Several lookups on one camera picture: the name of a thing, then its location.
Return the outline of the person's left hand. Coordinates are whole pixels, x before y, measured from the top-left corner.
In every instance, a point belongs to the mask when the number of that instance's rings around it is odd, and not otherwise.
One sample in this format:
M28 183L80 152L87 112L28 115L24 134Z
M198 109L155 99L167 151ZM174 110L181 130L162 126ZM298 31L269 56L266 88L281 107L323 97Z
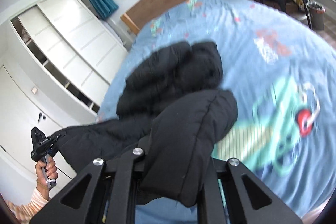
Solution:
M37 190L45 200L49 200L50 190L48 189L46 181L47 179L56 180L58 178L54 159L49 157L48 164L38 161L35 165L35 170L37 174Z

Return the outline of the striped sleeve left forearm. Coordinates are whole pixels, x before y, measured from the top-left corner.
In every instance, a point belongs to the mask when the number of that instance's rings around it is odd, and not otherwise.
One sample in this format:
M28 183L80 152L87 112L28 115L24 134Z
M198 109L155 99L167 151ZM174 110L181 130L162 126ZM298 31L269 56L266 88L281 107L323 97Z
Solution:
M50 200L49 189L37 184L31 200L26 205L15 205L11 201L5 201L7 207L20 223L30 223L32 217L37 214Z

